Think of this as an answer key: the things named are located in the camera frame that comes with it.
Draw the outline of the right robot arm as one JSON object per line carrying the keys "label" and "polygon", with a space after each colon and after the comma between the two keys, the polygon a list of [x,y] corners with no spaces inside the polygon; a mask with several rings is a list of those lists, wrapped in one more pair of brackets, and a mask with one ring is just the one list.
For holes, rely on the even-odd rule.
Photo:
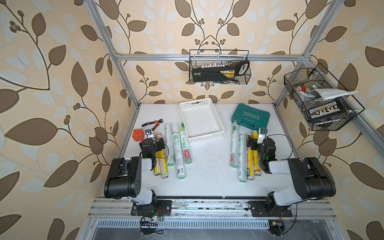
{"label": "right robot arm", "polygon": [[262,143],[252,140],[250,147],[258,152],[260,168],[266,174],[289,175],[292,179],[290,186],[268,194],[267,205],[288,207],[307,200],[333,197],[336,194],[334,181],[317,158],[277,160],[276,145],[271,138],[265,138]]}

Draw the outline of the white wrap roll red label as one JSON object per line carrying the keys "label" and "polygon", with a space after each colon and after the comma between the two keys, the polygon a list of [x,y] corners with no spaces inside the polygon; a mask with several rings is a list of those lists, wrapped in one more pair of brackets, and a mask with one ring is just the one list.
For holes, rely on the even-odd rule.
{"label": "white wrap roll red label", "polygon": [[185,124],[183,122],[179,122],[178,127],[179,127],[179,134],[180,134],[180,139],[181,139],[181,144],[182,144],[184,162],[186,164],[191,164],[193,161],[192,161],[192,155],[191,155],[191,150],[190,150],[190,146],[189,146],[189,141],[187,138]]}

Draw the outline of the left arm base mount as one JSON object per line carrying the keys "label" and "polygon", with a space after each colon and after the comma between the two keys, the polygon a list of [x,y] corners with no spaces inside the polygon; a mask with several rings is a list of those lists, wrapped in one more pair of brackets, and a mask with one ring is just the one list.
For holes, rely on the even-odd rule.
{"label": "left arm base mount", "polygon": [[171,200],[153,200],[148,205],[137,205],[133,203],[131,210],[131,216],[144,216],[144,217],[155,217],[155,216],[169,216],[172,211]]}

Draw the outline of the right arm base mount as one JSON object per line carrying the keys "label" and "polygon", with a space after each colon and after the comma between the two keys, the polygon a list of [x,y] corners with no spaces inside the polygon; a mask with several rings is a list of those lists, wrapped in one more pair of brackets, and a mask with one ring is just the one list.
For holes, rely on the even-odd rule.
{"label": "right arm base mount", "polygon": [[249,209],[253,217],[292,217],[292,211],[289,207],[278,206],[275,203],[267,203],[266,201],[250,201]]}

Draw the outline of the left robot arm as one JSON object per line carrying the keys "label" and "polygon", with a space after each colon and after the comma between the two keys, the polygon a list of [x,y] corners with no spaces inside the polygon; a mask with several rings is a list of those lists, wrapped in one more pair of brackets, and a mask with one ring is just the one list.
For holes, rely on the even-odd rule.
{"label": "left robot arm", "polygon": [[139,206],[157,207],[155,192],[142,186],[142,172],[155,170],[156,154],[165,148],[165,144],[162,139],[150,138],[140,142],[140,148],[138,156],[112,160],[104,196],[115,200],[126,198]]}

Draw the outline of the white plastic basket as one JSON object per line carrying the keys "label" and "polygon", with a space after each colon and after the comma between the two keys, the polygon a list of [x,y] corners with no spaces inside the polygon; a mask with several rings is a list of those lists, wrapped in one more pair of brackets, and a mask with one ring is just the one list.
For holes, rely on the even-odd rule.
{"label": "white plastic basket", "polygon": [[189,142],[216,139],[225,132],[212,99],[182,102],[179,106]]}

